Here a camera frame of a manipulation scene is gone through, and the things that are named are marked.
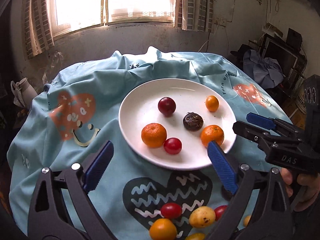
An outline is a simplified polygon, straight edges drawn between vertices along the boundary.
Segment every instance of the speaker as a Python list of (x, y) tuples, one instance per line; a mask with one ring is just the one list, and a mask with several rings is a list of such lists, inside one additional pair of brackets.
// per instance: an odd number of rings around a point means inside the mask
[(286, 43), (289, 46), (293, 47), (295, 50), (300, 51), (301, 44), (302, 44), (301, 34), (289, 28)]
[(320, 76), (307, 78), (303, 88), (307, 109), (305, 142), (320, 153)]

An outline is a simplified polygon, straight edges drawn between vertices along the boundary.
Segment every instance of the blue gripper pad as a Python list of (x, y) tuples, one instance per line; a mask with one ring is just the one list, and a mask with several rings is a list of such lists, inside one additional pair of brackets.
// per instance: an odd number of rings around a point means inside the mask
[(254, 113), (247, 114), (247, 121), (267, 130), (276, 128), (276, 124), (271, 119)]
[(95, 190), (114, 153), (112, 142), (108, 141), (84, 174), (83, 190), (88, 194)]
[(217, 172), (223, 186), (234, 195), (238, 190), (237, 173), (225, 158), (225, 153), (221, 150), (216, 142), (208, 144), (208, 157)]

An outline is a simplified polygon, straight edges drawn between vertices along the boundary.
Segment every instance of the dark heart print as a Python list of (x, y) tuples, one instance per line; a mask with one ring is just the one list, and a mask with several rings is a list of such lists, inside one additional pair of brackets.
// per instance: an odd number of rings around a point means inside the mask
[(212, 192), (212, 181), (200, 171), (174, 171), (167, 187), (150, 178), (130, 180), (124, 187), (122, 199), (127, 211), (147, 230), (159, 218), (165, 203), (174, 202), (182, 207), (182, 215), (175, 224), (179, 240), (190, 233), (188, 219), (193, 210), (207, 205)]

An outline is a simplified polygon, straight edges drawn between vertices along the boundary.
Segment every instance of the white jug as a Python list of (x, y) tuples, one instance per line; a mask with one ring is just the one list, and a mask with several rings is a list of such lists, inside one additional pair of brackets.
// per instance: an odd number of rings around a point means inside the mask
[(28, 110), (31, 107), (32, 100), (38, 95), (27, 78), (23, 78), (17, 83), (11, 81), (11, 91), (14, 94), (14, 104)]

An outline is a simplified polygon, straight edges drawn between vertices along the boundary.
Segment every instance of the power outlet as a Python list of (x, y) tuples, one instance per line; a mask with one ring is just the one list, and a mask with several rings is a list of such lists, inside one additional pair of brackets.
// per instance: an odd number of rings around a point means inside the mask
[(219, 17), (215, 17), (214, 20), (213, 20), (213, 24), (219, 25), (220, 24), (220, 18)]
[(219, 21), (219, 25), (222, 25), (222, 26), (227, 26), (227, 19), (226, 18), (220, 18), (220, 21)]

